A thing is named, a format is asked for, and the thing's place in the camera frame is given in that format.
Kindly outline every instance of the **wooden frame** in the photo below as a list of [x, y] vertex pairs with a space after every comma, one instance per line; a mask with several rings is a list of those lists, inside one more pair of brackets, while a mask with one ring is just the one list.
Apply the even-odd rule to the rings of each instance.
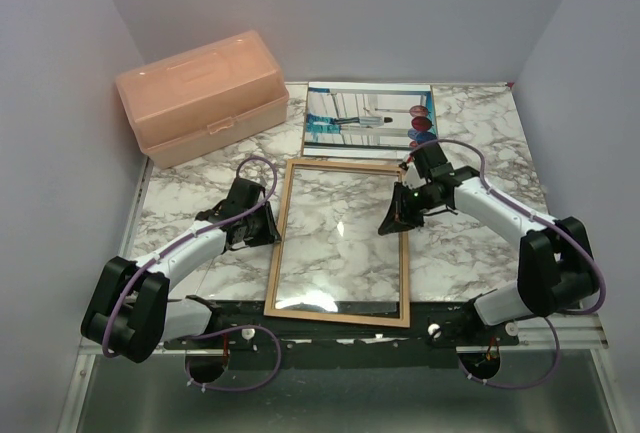
[[297, 318], [306, 320], [333, 321], [339, 323], [357, 323], [362, 325], [395, 326], [401, 328], [409, 327], [409, 234], [405, 231], [399, 233], [399, 317], [382, 318], [366, 315], [347, 315], [342, 313], [318, 313], [310, 311], [295, 311], [276, 309], [276, 293], [278, 281], [280, 279], [280, 264], [282, 262], [282, 251], [286, 238], [287, 219], [289, 216], [289, 204], [291, 190], [293, 188], [293, 172], [295, 168], [305, 170], [338, 171], [345, 173], [367, 173], [397, 176], [402, 179], [404, 171], [391, 165], [372, 165], [360, 163], [345, 163], [337, 161], [317, 161], [306, 159], [295, 159], [287, 162], [287, 169], [282, 191], [280, 214], [278, 217], [278, 231], [282, 235], [282, 242], [275, 245], [273, 258], [271, 260], [271, 270], [269, 273], [269, 284], [267, 287], [267, 299], [264, 307], [265, 316], [277, 316], [282, 318]]

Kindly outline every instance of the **plastic storage box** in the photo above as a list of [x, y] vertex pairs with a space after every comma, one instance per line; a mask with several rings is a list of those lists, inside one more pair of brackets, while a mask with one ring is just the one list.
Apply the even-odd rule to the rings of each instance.
[[123, 73], [116, 85], [140, 149], [161, 168], [287, 116], [282, 70], [255, 31]]

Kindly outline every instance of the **white wall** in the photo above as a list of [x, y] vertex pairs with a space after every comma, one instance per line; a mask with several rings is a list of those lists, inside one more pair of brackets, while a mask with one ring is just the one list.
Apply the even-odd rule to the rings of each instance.
[[511, 81], [560, 0], [114, 0], [147, 61], [249, 28], [290, 80]]
[[0, 430], [55, 431], [142, 159], [113, 79], [142, 60], [111, 0], [0, 18]]
[[608, 279], [602, 309], [640, 426], [640, 0], [563, 0], [515, 98], [555, 215], [587, 226]]

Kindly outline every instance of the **marble surface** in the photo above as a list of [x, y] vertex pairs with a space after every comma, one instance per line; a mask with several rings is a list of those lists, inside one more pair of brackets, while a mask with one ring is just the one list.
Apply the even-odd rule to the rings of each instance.
[[[288, 88], [291, 98], [284, 124], [184, 165], [154, 169], [135, 235], [135, 256], [162, 246], [189, 227], [198, 211], [224, 198], [237, 164], [250, 154], [277, 161], [279, 183], [272, 198], [277, 216], [285, 160], [300, 155], [307, 90], [303, 84]], [[510, 90], [506, 86], [434, 86], [433, 93], [440, 136], [480, 148], [487, 156], [488, 178], [496, 187], [546, 211]], [[478, 165], [472, 152], [457, 146], [444, 148], [454, 167]], [[268, 168], [258, 163], [248, 164], [244, 174], [257, 181], [271, 181]], [[376, 194], [387, 197], [391, 190]], [[370, 216], [375, 216], [377, 225], [385, 213], [386, 205]], [[466, 215], [431, 218], [425, 228], [410, 232], [409, 238], [414, 301], [462, 301], [516, 277], [517, 252]], [[226, 253], [192, 273], [171, 297], [195, 293], [208, 299], [264, 300], [272, 250], [263, 246]], [[334, 288], [340, 291], [341, 299], [373, 300], [384, 298], [384, 291], [389, 293], [387, 286], [381, 288], [380, 282], [369, 278], [356, 283], [340, 281], [341, 286]]]
[[336, 312], [336, 301], [400, 300], [399, 237], [377, 233], [395, 181], [294, 169], [276, 308], [303, 303]]

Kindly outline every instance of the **gray floor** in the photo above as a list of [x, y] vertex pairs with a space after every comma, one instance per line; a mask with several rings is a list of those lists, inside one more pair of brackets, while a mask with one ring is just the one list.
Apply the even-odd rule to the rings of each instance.
[[[549, 352], [509, 353], [496, 379], [523, 382]], [[243, 372], [247, 384], [262, 373]], [[509, 392], [427, 368], [282, 371], [251, 393], [186, 387], [183, 358], [135, 365], [96, 360], [80, 431], [100, 432], [607, 432], [612, 431], [587, 351], [565, 352], [546, 385]]]

